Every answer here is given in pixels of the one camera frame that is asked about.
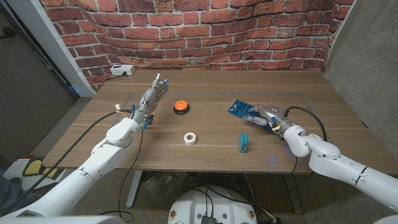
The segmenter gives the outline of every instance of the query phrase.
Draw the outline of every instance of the wooden table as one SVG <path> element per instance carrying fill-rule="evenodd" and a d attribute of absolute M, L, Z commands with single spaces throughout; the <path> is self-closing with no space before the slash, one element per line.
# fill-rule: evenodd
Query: wooden table
<path fill-rule="evenodd" d="M 44 160 L 55 161 L 101 116 L 137 104 L 157 73 L 170 82 L 169 92 L 153 112 L 154 123 L 144 131 L 141 154 L 134 170 L 200 172 L 290 172 L 295 157 L 285 141 L 270 131 L 249 124 L 227 112 L 236 98 L 256 106 L 301 106 L 313 111 L 323 122 L 328 137 L 341 153 L 387 174 L 398 174 L 398 163 L 365 127 L 325 77 L 307 71 L 136 71 L 131 77 L 107 81 Z M 177 115 L 173 105 L 186 100 L 189 113 Z M 289 118 L 307 130 L 322 136 L 316 121 L 308 114 L 292 110 Z M 119 115 L 97 124 L 60 167 L 77 168 L 89 156 L 107 130 L 121 119 Z M 193 146 L 184 144 L 187 132 L 197 135 Z M 241 133 L 249 138 L 247 153 L 240 153 L 236 142 Z M 121 168 L 130 168 L 136 157 L 141 135 L 128 151 Z M 296 174 L 311 172 L 307 158 L 299 158 Z"/>

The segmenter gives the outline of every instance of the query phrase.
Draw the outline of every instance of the red brick wall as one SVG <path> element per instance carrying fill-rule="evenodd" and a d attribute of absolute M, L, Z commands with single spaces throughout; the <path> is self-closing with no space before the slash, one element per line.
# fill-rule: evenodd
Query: red brick wall
<path fill-rule="evenodd" d="M 325 71 L 353 0 L 41 0 L 91 86 L 137 69 Z"/>

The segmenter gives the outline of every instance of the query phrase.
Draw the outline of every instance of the orange button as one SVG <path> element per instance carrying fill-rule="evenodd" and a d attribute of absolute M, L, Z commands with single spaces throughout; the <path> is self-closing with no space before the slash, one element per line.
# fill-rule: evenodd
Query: orange button
<path fill-rule="evenodd" d="M 185 100 L 178 100 L 174 103 L 174 108 L 176 110 L 185 110 L 188 107 L 188 103 Z"/>

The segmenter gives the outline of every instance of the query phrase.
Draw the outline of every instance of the gray door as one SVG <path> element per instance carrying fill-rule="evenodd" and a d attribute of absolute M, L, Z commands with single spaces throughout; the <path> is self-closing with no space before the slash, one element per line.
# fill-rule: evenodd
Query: gray door
<path fill-rule="evenodd" d="M 3 27 L 12 27 L 0 14 Z M 28 155 L 74 101 L 17 34 L 0 39 L 0 156 Z"/>

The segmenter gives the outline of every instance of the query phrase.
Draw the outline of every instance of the table leg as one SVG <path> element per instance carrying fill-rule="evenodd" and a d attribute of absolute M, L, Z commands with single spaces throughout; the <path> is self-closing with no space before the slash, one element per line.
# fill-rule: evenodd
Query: table leg
<path fill-rule="evenodd" d="M 137 194 L 138 194 L 139 182 L 141 180 L 141 175 L 142 175 L 141 170 L 134 171 L 134 176 L 132 177 L 129 195 L 127 196 L 127 200 L 126 200 L 127 208 L 131 208 L 134 206 L 134 202 L 136 201 Z"/>
<path fill-rule="evenodd" d="M 294 213 L 296 214 L 303 213 L 300 195 L 299 192 L 297 191 L 297 185 L 296 182 L 294 181 L 294 178 L 290 175 L 284 175 L 284 179 L 287 190 L 289 191 L 290 201 L 292 202 Z"/>

